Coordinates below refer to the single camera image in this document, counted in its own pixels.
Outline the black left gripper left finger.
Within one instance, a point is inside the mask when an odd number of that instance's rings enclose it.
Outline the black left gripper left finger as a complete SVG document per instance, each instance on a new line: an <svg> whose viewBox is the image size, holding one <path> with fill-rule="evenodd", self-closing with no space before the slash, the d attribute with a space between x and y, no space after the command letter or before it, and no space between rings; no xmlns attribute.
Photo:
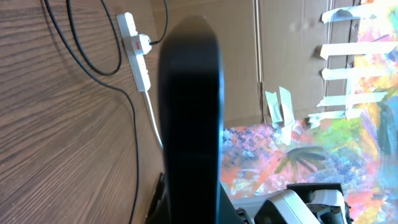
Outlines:
<svg viewBox="0 0 398 224"><path fill-rule="evenodd" d="M164 173L161 173L150 203L145 224L169 224L168 189Z"/></svg>

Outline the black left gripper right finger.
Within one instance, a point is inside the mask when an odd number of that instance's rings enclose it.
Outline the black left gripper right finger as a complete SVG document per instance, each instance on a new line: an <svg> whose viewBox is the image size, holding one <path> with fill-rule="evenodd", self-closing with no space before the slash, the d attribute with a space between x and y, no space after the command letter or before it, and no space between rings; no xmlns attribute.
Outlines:
<svg viewBox="0 0 398 224"><path fill-rule="evenodd" d="M223 186L220 184L220 208L219 208L219 224L243 224L242 219L238 215L228 198Z"/></svg>

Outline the blue screen Galaxy smartphone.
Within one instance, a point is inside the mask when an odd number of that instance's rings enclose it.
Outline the blue screen Galaxy smartphone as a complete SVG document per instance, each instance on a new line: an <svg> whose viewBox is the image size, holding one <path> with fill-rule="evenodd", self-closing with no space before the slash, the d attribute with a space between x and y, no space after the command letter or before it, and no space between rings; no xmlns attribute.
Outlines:
<svg viewBox="0 0 398 224"><path fill-rule="evenodd" d="M203 17L186 17L170 31L158 78L170 221L218 223L223 67Z"/></svg>

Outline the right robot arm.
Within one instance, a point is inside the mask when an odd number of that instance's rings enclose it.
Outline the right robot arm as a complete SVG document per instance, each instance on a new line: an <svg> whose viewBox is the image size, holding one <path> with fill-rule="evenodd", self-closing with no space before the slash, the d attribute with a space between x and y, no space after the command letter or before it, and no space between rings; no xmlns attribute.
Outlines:
<svg viewBox="0 0 398 224"><path fill-rule="evenodd" d="M339 183L289 184L265 196L232 199L246 223L352 224Z"/></svg>

